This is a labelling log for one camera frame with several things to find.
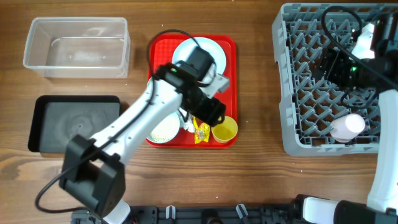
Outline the yellow cup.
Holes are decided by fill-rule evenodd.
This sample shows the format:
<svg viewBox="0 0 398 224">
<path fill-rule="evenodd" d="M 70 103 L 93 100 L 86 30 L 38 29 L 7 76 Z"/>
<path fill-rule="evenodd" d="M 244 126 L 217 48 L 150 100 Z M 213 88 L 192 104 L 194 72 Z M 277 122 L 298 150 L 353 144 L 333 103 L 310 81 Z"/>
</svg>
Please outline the yellow cup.
<svg viewBox="0 0 398 224">
<path fill-rule="evenodd" d="M 238 124 L 233 118 L 225 116 L 221 124 L 212 127 L 211 132 L 218 143 L 227 143 L 237 135 Z"/>
</svg>

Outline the pink cup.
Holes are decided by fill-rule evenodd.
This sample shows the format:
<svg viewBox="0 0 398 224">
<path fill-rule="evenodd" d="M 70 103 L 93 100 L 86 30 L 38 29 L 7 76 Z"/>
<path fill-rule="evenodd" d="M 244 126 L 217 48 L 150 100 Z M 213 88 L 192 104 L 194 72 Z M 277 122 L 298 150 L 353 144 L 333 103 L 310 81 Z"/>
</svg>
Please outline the pink cup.
<svg viewBox="0 0 398 224">
<path fill-rule="evenodd" d="M 331 136 L 338 142 L 349 142 L 362 133 L 366 127 L 365 120 L 358 114 L 348 114 L 331 122 Z"/>
</svg>

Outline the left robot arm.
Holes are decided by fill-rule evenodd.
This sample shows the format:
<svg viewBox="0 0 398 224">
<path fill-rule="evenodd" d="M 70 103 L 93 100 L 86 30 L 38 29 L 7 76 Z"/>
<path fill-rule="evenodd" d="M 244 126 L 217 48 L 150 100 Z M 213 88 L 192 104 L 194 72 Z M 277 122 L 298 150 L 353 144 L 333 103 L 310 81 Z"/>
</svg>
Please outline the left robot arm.
<svg viewBox="0 0 398 224">
<path fill-rule="evenodd" d="M 59 186 L 106 223 L 124 223 L 131 212 L 122 199 L 125 166 L 135 150 L 178 109 L 210 126 L 220 124 L 226 107 L 215 95 L 228 87 L 229 78 L 200 47 L 186 60 L 159 66 L 145 92 L 117 120 L 89 139 L 77 135 L 68 143 Z"/>
</svg>

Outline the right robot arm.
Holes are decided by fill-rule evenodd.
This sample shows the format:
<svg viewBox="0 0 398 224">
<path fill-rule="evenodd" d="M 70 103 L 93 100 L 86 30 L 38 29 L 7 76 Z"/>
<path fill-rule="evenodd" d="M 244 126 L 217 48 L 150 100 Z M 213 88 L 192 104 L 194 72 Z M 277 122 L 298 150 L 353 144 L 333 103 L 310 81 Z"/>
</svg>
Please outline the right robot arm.
<svg viewBox="0 0 398 224">
<path fill-rule="evenodd" d="M 375 91 L 381 114 L 376 174 L 366 204 L 298 195 L 290 214 L 309 223 L 397 223 L 397 14 L 381 14 L 366 27 L 359 26 L 354 32 L 356 45 L 349 51 L 326 25 L 326 15 L 335 9 L 362 22 L 347 7 L 323 11 L 322 29 L 337 49 L 324 51 L 312 75 L 332 82 L 346 95 Z"/>
</svg>

